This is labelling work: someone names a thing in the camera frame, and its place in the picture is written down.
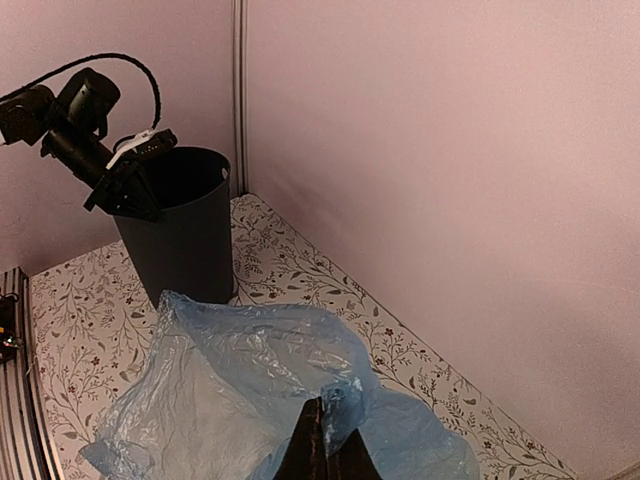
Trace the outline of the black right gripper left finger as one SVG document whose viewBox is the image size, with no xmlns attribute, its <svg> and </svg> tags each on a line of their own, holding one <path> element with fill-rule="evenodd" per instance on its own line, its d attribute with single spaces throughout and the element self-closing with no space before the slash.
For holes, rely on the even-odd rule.
<svg viewBox="0 0 640 480">
<path fill-rule="evenodd" d="M 320 398 L 304 403 L 282 460 L 284 480 L 327 478 L 322 417 Z"/>
</svg>

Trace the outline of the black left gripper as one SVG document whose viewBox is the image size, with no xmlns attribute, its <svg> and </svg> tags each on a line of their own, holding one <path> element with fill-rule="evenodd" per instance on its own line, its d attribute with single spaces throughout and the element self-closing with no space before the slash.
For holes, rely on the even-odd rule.
<svg viewBox="0 0 640 480">
<path fill-rule="evenodd" d="M 59 94 L 42 84 L 1 102 L 1 142 L 40 144 L 40 155 L 63 163 L 93 190 L 84 203 L 107 214 L 157 222 L 161 216 L 139 162 L 110 165 L 114 153 L 101 143 L 107 116 L 120 99 L 118 87 L 91 68 L 74 74 Z"/>
</svg>

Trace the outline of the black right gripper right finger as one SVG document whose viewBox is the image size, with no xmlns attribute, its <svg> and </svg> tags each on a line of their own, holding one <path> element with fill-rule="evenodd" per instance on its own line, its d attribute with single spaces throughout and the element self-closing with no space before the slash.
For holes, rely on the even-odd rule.
<svg viewBox="0 0 640 480">
<path fill-rule="evenodd" d="M 329 480 L 381 480 L 358 430 L 327 459 Z"/>
</svg>

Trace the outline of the dark grey trash bin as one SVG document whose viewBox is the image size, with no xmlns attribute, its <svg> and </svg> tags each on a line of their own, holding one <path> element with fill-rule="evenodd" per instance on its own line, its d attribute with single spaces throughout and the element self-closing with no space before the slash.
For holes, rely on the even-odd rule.
<svg viewBox="0 0 640 480">
<path fill-rule="evenodd" d="M 204 303 L 233 296 L 230 171 L 224 155 L 184 146 L 144 166 L 160 219 L 115 222 L 154 306 L 165 290 Z"/>
</svg>

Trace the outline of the blue plastic trash bag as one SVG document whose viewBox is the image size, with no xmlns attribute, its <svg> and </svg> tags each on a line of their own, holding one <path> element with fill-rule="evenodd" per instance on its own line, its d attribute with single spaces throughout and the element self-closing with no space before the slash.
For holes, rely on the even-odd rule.
<svg viewBox="0 0 640 480">
<path fill-rule="evenodd" d="M 385 388 L 359 337 L 310 306 L 228 306 L 165 293 L 149 363 L 82 456 L 107 479 L 283 479 L 304 403 L 328 457 L 358 430 L 382 479 L 476 479 L 470 445 Z"/>
</svg>

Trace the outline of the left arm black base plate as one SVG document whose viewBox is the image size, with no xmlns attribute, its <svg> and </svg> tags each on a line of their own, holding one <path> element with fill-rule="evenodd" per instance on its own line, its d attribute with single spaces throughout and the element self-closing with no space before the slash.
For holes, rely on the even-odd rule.
<svg viewBox="0 0 640 480">
<path fill-rule="evenodd" d="M 19 296 L 15 293 L 1 295 L 0 360 L 2 364 L 14 360 L 23 346 L 23 341 L 17 334 L 18 301 Z"/>
</svg>

